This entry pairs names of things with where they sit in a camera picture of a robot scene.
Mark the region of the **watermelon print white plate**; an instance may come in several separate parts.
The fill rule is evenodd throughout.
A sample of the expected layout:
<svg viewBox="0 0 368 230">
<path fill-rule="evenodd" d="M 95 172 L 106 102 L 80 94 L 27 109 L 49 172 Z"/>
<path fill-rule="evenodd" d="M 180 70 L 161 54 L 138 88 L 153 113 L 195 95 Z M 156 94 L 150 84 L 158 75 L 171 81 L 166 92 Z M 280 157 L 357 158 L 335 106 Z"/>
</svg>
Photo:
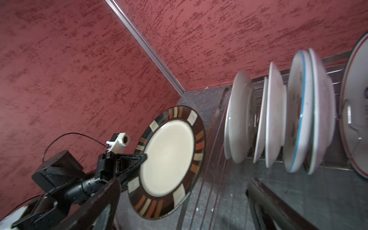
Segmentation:
<svg viewBox="0 0 368 230">
<path fill-rule="evenodd" d="M 313 76 L 313 135 L 308 175 L 313 174 L 323 162 L 327 148 L 332 143 L 335 130 L 336 101 L 333 82 L 327 74 L 322 59 L 310 48 Z"/>
</svg>

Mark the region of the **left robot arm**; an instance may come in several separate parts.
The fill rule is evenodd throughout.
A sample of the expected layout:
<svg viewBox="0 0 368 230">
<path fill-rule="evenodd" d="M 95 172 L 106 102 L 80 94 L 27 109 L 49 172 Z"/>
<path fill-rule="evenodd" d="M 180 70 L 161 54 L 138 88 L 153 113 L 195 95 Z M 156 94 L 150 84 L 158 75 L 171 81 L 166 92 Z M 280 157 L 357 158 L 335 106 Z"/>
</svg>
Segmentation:
<svg viewBox="0 0 368 230">
<path fill-rule="evenodd" d="M 82 165 L 64 150 L 43 162 L 32 175 L 44 194 L 27 200 L 1 221 L 2 230 L 66 229 L 115 230 L 120 193 L 146 161 L 146 154 L 99 155 L 97 169 L 85 173 Z"/>
</svg>

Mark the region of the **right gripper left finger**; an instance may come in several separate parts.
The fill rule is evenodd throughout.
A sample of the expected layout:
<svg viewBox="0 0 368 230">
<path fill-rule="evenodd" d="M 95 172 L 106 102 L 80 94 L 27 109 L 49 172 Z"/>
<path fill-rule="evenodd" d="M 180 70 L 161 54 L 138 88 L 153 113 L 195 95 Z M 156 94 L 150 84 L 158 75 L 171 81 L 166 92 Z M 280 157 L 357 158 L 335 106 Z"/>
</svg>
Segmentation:
<svg viewBox="0 0 368 230">
<path fill-rule="evenodd" d="M 82 203 L 72 215 L 53 230 L 111 230 L 121 193 L 120 181 L 112 178 L 98 182 L 94 178 L 72 182 L 58 188 L 54 195 L 64 206 Z"/>
</svg>

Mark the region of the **white leaf pattern plate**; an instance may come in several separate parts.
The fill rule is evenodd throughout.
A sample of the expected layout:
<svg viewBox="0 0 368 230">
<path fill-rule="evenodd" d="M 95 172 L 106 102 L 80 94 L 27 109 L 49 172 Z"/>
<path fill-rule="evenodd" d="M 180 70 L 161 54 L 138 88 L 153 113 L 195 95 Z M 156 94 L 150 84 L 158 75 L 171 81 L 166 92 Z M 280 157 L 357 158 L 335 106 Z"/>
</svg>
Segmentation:
<svg viewBox="0 0 368 230">
<path fill-rule="evenodd" d="M 297 172 L 305 160 L 311 138 L 313 76 L 308 51 L 299 50 L 293 58 L 287 83 L 287 119 L 283 148 L 285 169 Z"/>
</svg>

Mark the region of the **dark rimmed patterned plate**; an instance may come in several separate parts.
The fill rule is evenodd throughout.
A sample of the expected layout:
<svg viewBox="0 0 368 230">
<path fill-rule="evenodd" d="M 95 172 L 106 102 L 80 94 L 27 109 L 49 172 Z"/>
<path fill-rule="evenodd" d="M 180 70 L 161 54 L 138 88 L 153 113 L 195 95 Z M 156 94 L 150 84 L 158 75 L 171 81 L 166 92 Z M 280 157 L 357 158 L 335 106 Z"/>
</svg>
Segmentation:
<svg viewBox="0 0 368 230">
<path fill-rule="evenodd" d="M 135 148 L 147 159 L 128 181 L 134 211 L 157 220 L 178 209 L 199 177 L 205 152 L 206 131 L 196 110 L 181 105 L 158 115 Z"/>
</svg>

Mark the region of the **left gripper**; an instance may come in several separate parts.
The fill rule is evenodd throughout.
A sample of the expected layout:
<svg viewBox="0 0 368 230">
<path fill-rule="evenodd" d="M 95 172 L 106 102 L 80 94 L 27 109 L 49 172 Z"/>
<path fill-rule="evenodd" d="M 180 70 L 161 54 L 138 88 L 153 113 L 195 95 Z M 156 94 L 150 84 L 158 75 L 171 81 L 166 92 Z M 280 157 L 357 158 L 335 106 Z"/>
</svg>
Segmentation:
<svg viewBox="0 0 368 230">
<path fill-rule="evenodd" d="M 98 156 L 94 183 L 102 187 L 113 178 L 117 178 L 121 192 L 125 192 L 128 190 L 128 181 L 137 173 L 147 158 L 147 154 L 103 153 Z"/>
</svg>

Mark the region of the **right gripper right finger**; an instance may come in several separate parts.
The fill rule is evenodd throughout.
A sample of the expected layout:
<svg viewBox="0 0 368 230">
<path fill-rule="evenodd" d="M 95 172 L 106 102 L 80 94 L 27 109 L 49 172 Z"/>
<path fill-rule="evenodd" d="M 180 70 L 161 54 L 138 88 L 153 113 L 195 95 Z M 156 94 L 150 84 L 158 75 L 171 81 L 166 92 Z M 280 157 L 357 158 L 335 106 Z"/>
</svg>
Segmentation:
<svg viewBox="0 0 368 230">
<path fill-rule="evenodd" d="M 259 179 L 251 179 L 246 190 L 257 230 L 316 230 Z"/>
</svg>

